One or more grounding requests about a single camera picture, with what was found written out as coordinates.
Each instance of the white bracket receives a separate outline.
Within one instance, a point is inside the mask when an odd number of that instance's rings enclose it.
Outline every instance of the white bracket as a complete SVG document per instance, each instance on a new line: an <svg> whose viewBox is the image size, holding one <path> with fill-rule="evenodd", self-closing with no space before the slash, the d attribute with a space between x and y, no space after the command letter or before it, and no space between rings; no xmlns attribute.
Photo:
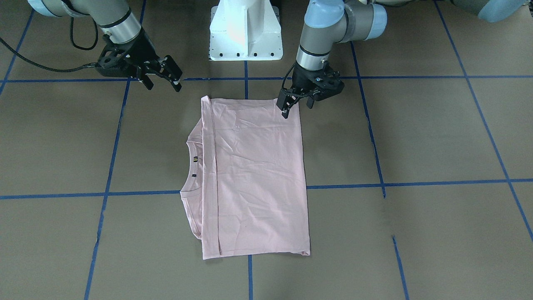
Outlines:
<svg viewBox="0 0 533 300"><path fill-rule="evenodd" d="M283 57L279 9L269 0L220 0L211 9L209 58L279 60Z"/></svg>

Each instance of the pink t-shirt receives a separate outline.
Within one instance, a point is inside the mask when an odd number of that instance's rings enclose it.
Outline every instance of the pink t-shirt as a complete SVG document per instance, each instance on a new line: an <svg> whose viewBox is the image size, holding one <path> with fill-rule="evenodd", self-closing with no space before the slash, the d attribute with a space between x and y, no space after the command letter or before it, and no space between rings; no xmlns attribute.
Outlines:
<svg viewBox="0 0 533 300"><path fill-rule="evenodd" d="M187 140L181 199L203 258L310 255L298 107L284 119L274 100L201 99Z"/></svg>

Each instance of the light blue joint cap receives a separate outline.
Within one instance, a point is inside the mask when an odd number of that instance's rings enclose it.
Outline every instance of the light blue joint cap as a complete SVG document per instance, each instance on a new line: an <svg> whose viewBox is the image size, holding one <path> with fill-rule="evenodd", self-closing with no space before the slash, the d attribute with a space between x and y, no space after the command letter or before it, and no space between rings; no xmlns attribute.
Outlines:
<svg viewBox="0 0 533 300"><path fill-rule="evenodd" d="M45 15L47 17L57 17L57 15L53 14L48 10L48 8L46 8L43 3L43 0L28 0L28 3L31 5L31 7L33 7L36 12L42 15Z"/></svg>
<svg viewBox="0 0 533 300"><path fill-rule="evenodd" d="M491 23L499 22L513 14L524 2L524 0L490 0L479 12L478 18Z"/></svg>
<svg viewBox="0 0 533 300"><path fill-rule="evenodd" d="M326 28L339 22L343 15L342 0L311 0L304 21L311 28Z"/></svg>
<svg viewBox="0 0 533 300"><path fill-rule="evenodd" d="M365 41L379 37L385 31L385 27L387 27L387 11L385 8L378 4L372 4L372 8L374 8L374 18L372 19L370 33L365 38Z"/></svg>

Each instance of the pink fabric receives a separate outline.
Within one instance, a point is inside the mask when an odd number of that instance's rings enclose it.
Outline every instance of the pink fabric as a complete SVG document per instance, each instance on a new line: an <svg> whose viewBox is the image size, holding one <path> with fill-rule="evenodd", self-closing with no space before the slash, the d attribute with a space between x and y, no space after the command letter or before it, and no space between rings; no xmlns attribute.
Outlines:
<svg viewBox="0 0 533 300"><path fill-rule="evenodd" d="M284 119L275 99L205 96L187 145L189 177L180 194L204 259L310 255L298 107Z"/></svg>

